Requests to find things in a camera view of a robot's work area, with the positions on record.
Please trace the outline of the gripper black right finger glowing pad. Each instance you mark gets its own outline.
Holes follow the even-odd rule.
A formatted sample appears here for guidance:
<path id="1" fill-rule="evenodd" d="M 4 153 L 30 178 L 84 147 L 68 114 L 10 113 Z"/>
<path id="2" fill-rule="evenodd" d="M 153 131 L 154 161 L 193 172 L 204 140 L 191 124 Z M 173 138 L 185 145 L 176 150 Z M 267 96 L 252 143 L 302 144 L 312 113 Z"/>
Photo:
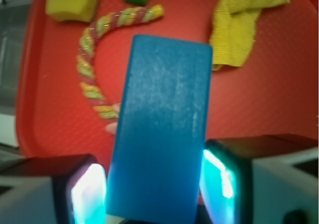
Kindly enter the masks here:
<path id="1" fill-rule="evenodd" d="M 319 142 L 295 134 L 211 139 L 200 192 L 214 224 L 316 224 Z"/>

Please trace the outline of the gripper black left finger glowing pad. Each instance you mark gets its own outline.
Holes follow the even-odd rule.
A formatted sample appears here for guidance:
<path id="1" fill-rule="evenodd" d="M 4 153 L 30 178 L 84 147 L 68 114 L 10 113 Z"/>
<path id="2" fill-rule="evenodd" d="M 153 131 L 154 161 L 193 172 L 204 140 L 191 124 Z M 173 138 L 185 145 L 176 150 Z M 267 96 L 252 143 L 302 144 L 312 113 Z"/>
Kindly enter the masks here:
<path id="1" fill-rule="evenodd" d="M 103 224 L 107 179 L 91 154 L 33 157 L 0 165 L 2 224 Z"/>

